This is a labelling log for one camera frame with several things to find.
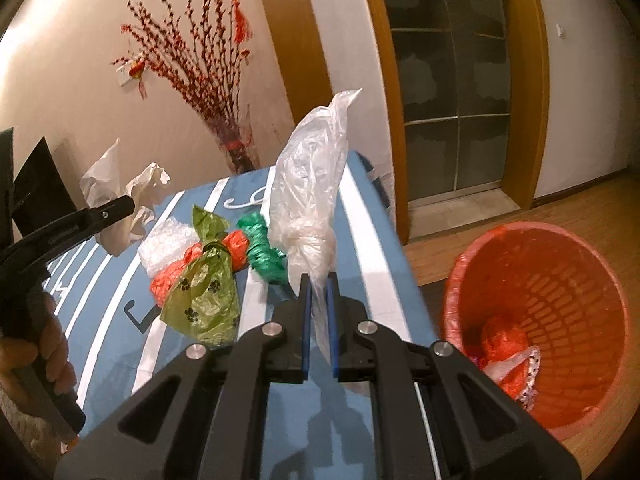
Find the blue tablecloth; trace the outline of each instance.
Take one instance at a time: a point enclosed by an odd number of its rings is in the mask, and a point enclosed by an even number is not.
[[[247,212],[268,214],[268,192],[262,206],[229,206],[251,202],[261,187],[270,189],[273,175],[268,168],[180,192],[157,208],[158,222],[173,216],[190,223],[193,204],[232,224]],[[356,153],[348,156],[339,190],[334,231],[341,293],[362,301],[372,319],[403,339],[430,345],[436,336],[420,290]],[[78,374],[76,390],[86,412],[83,434],[191,343],[159,319],[141,334],[124,313],[131,300],[138,319],[154,305],[137,248],[111,258],[89,240],[49,265],[52,277],[45,290],[58,301],[69,359]],[[268,320],[280,297],[277,287],[266,286],[253,271],[243,270],[236,279],[243,331]],[[374,478],[372,431],[369,398],[335,382],[312,341],[309,380],[270,389],[261,478]]]

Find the wooden door frame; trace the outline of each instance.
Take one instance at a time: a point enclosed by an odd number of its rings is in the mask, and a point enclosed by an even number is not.
[[[540,0],[503,0],[511,64],[511,126],[502,190],[522,209],[532,207],[545,151],[549,107],[548,43]],[[398,235],[409,235],[406,140],[396,54],[384,0],[367,0],[385,85],[396,178]]]
[[[396,231],[401,242],[409,238],[404,119],[391,28],[384,0],[368,0],[378,41],[391,129],[395,173]],[[328,104],[333,93],[311,0],[262,0],[293,120]]]
[[[386,15],[385,0],[367,0],[373,33],[378,44],[382,81],[385,86],[386,114],[391,134],[391,158],[394,165],[394,192],[396,195],[396,232],[404,245],[409,241],[409,201],[407,190],[406,140],[404,113],[400,95],[400,79],[396,65],[396,51],[391,36],[391,25]]]
[[[530,209],[545,153],[549,50],[540,0],[502,0],[511,65],[511,124],[502,190]]]

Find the red trash bin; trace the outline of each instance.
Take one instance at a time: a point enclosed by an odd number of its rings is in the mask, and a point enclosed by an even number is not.
[[[614,397],[630,321],[609,264],[574,234],[542,222],[490,230],[447,279],[445,339],[477,348],[492,316],[514,320],[540,346],[530,414],[558,440],[578,433]]]

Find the wooden floor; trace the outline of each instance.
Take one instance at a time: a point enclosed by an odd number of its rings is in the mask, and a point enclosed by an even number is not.
[[[640,399],[640,176],[623,174],[558,202],[411,243],[404,252],[418,285],[446,278],[473,240],[494,226],[519,220],[555,224],[586,240],[609,261],[628,298],[632,355],[618,398],[590,428],[564,441],[585,478],[616,443]]]

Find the finger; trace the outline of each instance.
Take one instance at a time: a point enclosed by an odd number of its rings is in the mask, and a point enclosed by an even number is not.
[[[54,300],[53,296],[48,292],[44,292],[44,307],[50,314],[53,314],[56,311],[56,300]]]
[[[23,339],[2,338],[0,339],[0,374],[29,365],[37,356],[38,348],[33,343]]]
[[[0,388],[4,390],[7,396],[14,402],[18,409],[28,415],[37,416],[38,413],[33,410],[29,395],[24,390],[20,381],[11,372],[0,374]]]
[[[69,344],[66,341],[66,338],[62,338],[62,341],[53,351],[51,357],[47,361],[47,366],[45,367],[45,374],[47,377],[47,381],[52,383],[57,380],[60,376],[60,372],[62,368],[65,367],[66,360],[69,358]]]
[[[54,350],[60,345],[63,336],[58,318],[49,316],[40,334],[40,355],[45,359],[49,359]]]
[[[56,381],[53,392],[56,395],[66,394],[70,392],[76,384],[76,372],[71,363],[66,363],[60,372],[60,376]]]

